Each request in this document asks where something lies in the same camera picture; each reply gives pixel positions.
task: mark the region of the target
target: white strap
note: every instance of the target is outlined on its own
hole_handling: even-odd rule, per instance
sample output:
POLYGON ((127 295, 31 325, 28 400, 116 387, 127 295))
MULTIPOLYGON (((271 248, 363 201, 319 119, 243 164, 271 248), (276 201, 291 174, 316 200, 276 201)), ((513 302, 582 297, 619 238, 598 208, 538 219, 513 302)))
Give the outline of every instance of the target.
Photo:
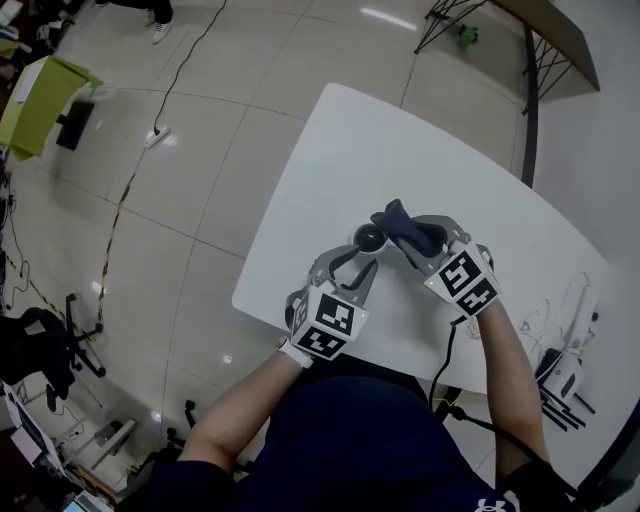
POLYGON ((313 364, 313 356, 308 352, 295 347, 289 340, 287 340, 278 350, 287 354, 303 368, 309 368, 313 364))

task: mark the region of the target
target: shoe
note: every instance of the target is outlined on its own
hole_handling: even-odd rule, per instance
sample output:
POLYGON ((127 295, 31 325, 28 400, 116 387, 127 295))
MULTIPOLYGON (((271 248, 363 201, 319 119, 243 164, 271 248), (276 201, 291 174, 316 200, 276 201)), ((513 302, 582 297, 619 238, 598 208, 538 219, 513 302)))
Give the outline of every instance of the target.
POLYGON ((153 33, 153 37, 151 38, 151 42, 153 44, 158 44, 160 41, 162 41, 165 36, 169 33, 169 30, 171 30, 171 25, 173 22, 169 22, 169 23, 157 23, 156 24, 156 31, 153 33))
POLYGON ((145 27, 150 27, 155 22, 156 22, 156 14, 153 11, 149 11, 149 13, 147 14, 147 23, 145 24, 145 27))

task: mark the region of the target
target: wall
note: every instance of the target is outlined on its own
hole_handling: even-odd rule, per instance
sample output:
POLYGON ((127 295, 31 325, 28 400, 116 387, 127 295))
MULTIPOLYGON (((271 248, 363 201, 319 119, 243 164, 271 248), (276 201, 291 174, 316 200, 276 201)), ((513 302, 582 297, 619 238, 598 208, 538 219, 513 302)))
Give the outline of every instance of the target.
POLYGON ((578 433, 547 429, 554 465, 577 483, 640 398, 640 3, 555 4, 584 31, 602 91, 541 105, 534 189, 613 268, 599 301, 597 337, 584 357, 582 394, 597 414, 578 433))

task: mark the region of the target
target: white table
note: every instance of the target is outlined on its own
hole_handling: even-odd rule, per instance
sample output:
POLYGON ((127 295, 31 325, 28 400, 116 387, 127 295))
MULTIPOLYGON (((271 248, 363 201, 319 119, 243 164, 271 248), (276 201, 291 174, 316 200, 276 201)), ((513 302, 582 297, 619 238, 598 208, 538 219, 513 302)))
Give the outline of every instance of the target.
MULTIPOLYGON (((496 163, 411 114, 330 84, 271 198, 233 305, 286 329, 285 298, 304 284, 314 259, 345 244, 354 226, 396 197, 410 215, 448 215, 489 247, 514 325, 526 318, 546 333, 534 350, 521 335, 534 365, 540 348, 561 343, 557 326, 566 332, 573 318, 581 273, 598 289, 605 278, 608 265, 589 242, 496 163)), ((422 286, 397 248, 379 262, 365 304, 371 315, 347 353, 432 379, 457 315, 422 286)), ((361 263, 350 263, 349 275, 361 263)), ((440 382, 485 393, 485 377, 481 342, 463 324, 440 382)))

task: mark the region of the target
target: navy shirt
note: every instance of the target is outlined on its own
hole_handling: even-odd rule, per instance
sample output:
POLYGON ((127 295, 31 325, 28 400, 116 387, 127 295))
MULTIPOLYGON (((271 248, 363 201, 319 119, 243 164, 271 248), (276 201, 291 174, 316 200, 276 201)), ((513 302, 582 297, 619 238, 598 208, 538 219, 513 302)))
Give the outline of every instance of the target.
MULTIPOLYGON (((511 488, 522 506, 521 496, 536 501, 533 486, 545 482, 534 468, 521 469, 511 488)), ((156 465, 132 498, 136 510, 156 511, 515 511, 473 472, 423 400, 369 377, 329 378, 289 393, 237 484, 213 464, 182 461, 156 465)), ((544 510, 556 509, 554 499, 547 493, 544 510)))

